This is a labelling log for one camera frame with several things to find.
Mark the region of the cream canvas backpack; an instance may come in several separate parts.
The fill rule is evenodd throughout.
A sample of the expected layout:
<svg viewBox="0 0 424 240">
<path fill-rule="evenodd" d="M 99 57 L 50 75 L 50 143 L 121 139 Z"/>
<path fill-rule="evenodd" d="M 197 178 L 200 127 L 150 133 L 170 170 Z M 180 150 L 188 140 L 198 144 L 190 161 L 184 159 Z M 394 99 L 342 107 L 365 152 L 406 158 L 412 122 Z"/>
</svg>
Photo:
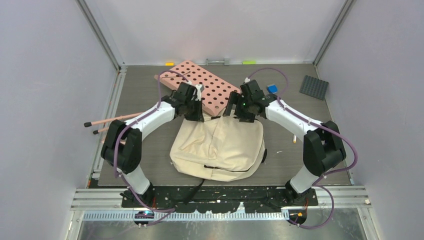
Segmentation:
<svg viewBox="0 0 424 240">
<path fill-rule="evenodd" d="M 257 119 L 241 122 L 232 116 L 184 120 L 169 156 L 178 172 L 202 181 L 246 179 L 267 157 L 264 127 Z"/>
</svg>

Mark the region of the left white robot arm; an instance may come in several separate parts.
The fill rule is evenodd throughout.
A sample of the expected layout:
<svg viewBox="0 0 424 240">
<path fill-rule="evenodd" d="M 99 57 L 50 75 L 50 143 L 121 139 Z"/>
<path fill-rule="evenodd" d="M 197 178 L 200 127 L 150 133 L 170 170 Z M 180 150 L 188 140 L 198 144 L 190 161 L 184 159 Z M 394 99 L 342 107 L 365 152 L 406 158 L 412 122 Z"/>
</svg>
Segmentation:
<svg viewBox="0 0 424 240">
<path fill-rule="evenodd" d="M 140 166 L 142 142 L 160 126 L 183 116 L 185 120 L 203 122 L 202 84 L 183 82 L 170 95 L 163 96 L 152 108 L 128 120 L 113 120 L 109 125 L 100 156 L 120 174 L 135 192 L 141 207 L 153 202 L 152 183 Z"/>
</svg>

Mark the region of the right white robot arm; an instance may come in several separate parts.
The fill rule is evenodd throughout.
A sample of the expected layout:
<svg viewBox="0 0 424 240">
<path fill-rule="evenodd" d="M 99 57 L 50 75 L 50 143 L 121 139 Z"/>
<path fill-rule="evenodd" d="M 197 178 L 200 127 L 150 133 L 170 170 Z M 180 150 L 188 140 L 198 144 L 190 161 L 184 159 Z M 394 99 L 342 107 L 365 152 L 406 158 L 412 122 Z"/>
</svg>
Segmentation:
<svg viewBox="0 0 424 240">
<path fill-rule="evenodd" d="M 321 122 L 302 114 L 276 94 L 265 94 L 256 80 L 246 81 L 239 90 L 229 94 L 224 115 L 230 113 L 247 123 L 261 116 L 279 124 L 302 142 L 303 166 L 285 184 L 284 195 L 291 205 L 299 205 L 314 183 L 347 157 L 339 128 L 333 121 Z"/>
</svg>

